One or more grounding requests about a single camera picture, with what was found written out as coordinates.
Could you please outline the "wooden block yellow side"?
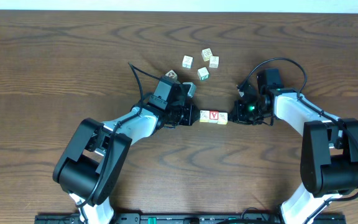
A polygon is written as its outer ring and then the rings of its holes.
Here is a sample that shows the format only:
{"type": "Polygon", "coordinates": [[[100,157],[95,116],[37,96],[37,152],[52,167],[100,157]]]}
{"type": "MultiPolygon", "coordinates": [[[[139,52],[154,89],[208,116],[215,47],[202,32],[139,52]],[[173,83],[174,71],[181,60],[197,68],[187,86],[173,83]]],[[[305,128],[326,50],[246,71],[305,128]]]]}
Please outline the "wooden block yellow side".
{"type": "Polygon", "coordinates": [[[218,124],[226,125],[228,122],[228,115],[225,112],[219,112],[218,124]]]}

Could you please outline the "red letter block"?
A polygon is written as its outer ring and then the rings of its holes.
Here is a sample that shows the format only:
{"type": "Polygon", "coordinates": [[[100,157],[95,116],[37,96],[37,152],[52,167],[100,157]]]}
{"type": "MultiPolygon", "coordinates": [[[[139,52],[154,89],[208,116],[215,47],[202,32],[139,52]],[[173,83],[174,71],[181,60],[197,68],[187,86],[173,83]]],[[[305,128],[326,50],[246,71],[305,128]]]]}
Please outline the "red letter block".
{"type": "Polygon", "coordinates": [[[219,121],[219,112],[218,111],[209,111],[209,123],[218,123],[219,121]]]}

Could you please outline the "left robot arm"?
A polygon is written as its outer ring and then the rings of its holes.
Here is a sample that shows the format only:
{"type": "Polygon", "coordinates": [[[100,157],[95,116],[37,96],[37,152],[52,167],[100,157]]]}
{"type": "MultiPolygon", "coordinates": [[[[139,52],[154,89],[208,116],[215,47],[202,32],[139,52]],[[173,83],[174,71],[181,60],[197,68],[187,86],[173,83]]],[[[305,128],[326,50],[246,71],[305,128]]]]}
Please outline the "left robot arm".
{"type": "Polygon", "coordinates": [[[155,91],[141,95],[124,116],[112,121],[84,119],[59,158],[52,178],[74,201],[78,223],[109,223],[109,196],[129,148],[159,129],[191,126],[199,119],[192,102],[196,85],[161,77],[155,91]]]}

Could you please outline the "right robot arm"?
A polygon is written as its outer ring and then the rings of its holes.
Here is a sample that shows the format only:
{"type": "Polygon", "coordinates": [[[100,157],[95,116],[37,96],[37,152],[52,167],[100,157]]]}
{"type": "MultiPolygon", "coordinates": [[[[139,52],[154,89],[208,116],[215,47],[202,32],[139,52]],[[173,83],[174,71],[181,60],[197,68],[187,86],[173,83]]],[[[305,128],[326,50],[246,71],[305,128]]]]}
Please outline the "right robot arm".
{"type": "Polygon", "coordinates": [[[260,125],[269,118],[288,123],[302,136],[301,184],[280,205],[282,223],[312,223],[333,202],[358,197],[358,120],[326,113],[300,90],[286,88],[277,69],[257,74],[257,87],[248,80],[237,86],[228,119],[260,125]]]}

